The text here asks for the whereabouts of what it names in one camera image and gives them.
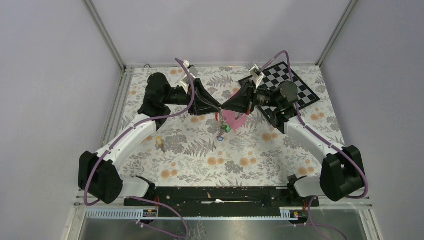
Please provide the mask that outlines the red tag key bunch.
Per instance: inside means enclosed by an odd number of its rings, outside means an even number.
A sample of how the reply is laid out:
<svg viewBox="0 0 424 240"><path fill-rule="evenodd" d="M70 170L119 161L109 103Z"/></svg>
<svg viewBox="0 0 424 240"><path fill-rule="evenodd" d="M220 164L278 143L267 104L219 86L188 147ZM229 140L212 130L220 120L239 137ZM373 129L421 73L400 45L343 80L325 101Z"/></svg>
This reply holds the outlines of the red tag key bunch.
<svg viewBox="0 0 424 240"><path fill-rule="evenodd" d="M227 121L221 111L219 113L215 113L215 120L218 122L219 126L218 136L223 136L224 134L226 134L226 132L224 132L223 130L223 126L224 124L227 124Z"/></svg>

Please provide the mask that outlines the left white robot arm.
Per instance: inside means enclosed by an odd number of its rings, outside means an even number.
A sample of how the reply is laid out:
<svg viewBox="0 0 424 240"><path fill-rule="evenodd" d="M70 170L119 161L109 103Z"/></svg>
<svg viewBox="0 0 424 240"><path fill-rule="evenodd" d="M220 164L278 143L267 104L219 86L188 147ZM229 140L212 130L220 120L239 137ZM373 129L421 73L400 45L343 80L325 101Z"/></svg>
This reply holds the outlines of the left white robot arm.
<svg viewBox="0 0 424 240"><path fill-rule="evenodd" d="M204 88L199 78L188 78L188 87L172 87L160 72L147 79L141 108L134 119L110 143L96 152L85 151L79 159L78 187L84 191L83 201L110 204L118 198L136 197L144 206L152 204L155 192L151 183L142 177L120 176L124 161L147 138L159 130L169 118L189 113L202 116L220 112L220 103Z"/></svg>

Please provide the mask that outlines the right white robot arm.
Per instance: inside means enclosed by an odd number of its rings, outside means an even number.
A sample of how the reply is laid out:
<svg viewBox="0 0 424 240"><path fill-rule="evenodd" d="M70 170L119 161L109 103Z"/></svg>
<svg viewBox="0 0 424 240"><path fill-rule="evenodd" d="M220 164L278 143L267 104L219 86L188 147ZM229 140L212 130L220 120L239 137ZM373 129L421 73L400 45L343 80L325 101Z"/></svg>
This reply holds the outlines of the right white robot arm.
<svg viewBox="0 0 424 240"><path fill-rule="evenodd" d="M298 100L298 87L292 81L284 81L275 90L257 88L252 82L245 82L221 108L248 115L255 107L274 107L271 125L300 143L319 161L319 176L301 177L288 184L291 189L286 198L291 205L299 206L311 196L326 196L333 202L365 197L369 183L359 149L332 143L306 123Z"/></svg>

